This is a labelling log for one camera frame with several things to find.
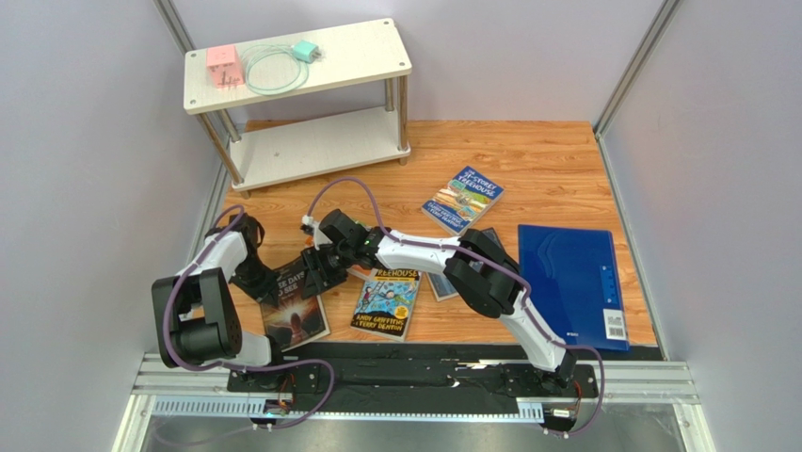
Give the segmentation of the orange 78-Storey Treehouse book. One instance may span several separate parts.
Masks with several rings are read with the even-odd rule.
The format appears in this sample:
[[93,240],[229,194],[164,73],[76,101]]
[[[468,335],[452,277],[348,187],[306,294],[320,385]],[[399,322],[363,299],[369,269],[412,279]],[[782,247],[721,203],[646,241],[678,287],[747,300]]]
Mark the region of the orange 78-Storey Treehouse book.
[[[314,247],[319,249],[323,245],[332,244],[332,241],[327,238],[318,229],[314,229],[312,234],[306,238],[305,245],[307,247]],[[347,272],[364,281],[371,281],[377,275],[376,269],[365,269],[362,266],[355,264],[350,267]]]

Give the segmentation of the Three Days to See book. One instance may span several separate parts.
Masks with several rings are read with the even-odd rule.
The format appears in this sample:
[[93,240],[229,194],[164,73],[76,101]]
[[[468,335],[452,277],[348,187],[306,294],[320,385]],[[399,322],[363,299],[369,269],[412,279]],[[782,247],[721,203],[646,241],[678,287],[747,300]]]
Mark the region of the Three Days to See book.
[[265,333],[286,352],[330,335],[329,322],[319,296],[304,299],[305,267],[300,258],[277,269],[277,301],[261,304]]

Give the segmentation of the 169-Storey Treehouse book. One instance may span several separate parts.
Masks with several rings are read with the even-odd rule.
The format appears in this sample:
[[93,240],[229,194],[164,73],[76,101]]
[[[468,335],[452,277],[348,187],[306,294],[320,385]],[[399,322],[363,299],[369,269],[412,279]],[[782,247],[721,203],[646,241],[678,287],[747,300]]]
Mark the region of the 169-Storey Treehouse book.
[[376,270],[361,288],[350,327],[404,342],[421,278],[417,270]]

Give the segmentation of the Nineteen Eighty-Four book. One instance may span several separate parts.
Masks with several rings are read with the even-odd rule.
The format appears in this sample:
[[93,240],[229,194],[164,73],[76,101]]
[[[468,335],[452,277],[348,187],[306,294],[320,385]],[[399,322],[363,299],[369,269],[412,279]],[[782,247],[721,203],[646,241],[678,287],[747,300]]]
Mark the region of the Nineteen Eighty-Four book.
[[[490,238],[502,250],[505,248],[497,231],[492,228],[482,230],[482,233]],[[430,283],[433,296],[437,302],[443,302],[448,299],[453,299],[458,296],[456,288],[447,280],[445,276],[433,273],[426,274]]]

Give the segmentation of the blue 91-Storey Treehouse book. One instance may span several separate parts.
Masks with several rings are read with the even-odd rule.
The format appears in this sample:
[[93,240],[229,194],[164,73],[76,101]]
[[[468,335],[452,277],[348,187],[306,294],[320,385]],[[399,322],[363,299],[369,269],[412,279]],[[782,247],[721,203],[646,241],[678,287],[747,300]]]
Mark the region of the blue 91-Storey Treehouse book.
[[505,189],[479,170],[466,166],[421,207],[447,233],[462,235],[505,194]]

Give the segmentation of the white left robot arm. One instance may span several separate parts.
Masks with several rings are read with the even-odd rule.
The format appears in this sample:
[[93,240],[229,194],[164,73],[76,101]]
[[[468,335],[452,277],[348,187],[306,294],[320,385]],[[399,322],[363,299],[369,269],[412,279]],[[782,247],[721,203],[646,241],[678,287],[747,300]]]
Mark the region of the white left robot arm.
[[190,264],[152,284],[158,350],[168,368],[274,373],[293,367],[273,337],[243,330],[234,307],[231,284],[260,303],[279,300],[279,273],[258,253],[264,227],[241,205],[234,209],[225,211],[227,225],[207,232]]

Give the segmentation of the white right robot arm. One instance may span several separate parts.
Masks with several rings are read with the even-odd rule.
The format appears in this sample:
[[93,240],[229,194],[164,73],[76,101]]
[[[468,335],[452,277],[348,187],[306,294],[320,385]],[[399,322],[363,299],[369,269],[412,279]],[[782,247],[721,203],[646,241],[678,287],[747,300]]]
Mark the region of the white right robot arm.
[[301,253],[304,298],[343,283],[353,266],[440,274],[474,312],[505,325],[544,381],[562,388],[572,384],[575,355],[536,315],[519,265],[483,233],[469,230],[462,236],[430,238],[379,226],[367,229],[340,211],[321,222],[306,216],[301,229],[313,239]]

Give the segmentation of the white two-tier shelf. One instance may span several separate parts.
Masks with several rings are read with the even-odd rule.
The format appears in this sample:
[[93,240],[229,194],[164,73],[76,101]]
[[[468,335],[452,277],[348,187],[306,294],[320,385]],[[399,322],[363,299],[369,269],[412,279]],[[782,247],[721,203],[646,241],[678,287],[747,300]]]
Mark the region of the white two-tier shelf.
[[406,161],[410,154],[408,90],[412,63],[392,18],[238,42],[245,60],[262,50],[301,40],[322,56],[299,70],[290,56],[254,65],[251,79],[268,87],[302,80],[276,95],[246,85],[217,89],[208,74],[206,48],[184,55],[184,110],[209,121],[215,113],[244,108],[265,113],[271,126],[233,128],[218,152],[235,191],[246,194],[326,173],[375,163]]

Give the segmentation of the pink cube power adapter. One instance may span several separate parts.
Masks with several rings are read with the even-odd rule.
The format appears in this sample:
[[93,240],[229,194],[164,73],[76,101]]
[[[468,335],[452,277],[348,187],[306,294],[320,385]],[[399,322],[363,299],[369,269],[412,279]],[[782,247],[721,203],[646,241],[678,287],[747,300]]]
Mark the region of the pink cube power adapter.
[[234,44],[208,48],[205,67],[217,89],[245,84],[243,64]]

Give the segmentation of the mint green charger plug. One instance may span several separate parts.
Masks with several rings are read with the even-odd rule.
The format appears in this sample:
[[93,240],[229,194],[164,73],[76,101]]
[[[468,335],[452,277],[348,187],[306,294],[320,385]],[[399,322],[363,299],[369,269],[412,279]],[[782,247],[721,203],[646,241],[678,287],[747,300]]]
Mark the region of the mint green charger plug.
[[322,56],[322,53],[317,44],[301,40],[292,47],[292,55],[298,61],[313,64]]

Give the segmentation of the blue file folder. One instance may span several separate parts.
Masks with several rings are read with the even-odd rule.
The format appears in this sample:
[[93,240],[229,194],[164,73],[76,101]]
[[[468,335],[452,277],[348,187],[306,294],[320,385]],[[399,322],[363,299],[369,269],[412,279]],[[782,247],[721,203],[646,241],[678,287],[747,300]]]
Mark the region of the blue file folder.
[[630,349],[611,232],[520,225],[518,243],[533,304],[556,335],[569,345]]

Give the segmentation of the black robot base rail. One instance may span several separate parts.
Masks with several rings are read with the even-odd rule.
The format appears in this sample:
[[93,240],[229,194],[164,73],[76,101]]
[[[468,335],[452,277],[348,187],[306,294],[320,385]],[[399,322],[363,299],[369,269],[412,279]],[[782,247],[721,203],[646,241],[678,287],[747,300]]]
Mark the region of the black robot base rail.
[[232,371],[232,393],[284,391],[301,411],[322,413],[514,414],[520,397],[568,404],[599,394],[589,364],[563,382],[535,369],[517,345],[337,343],[294,348],[283,357],[299,367],[276,373]]

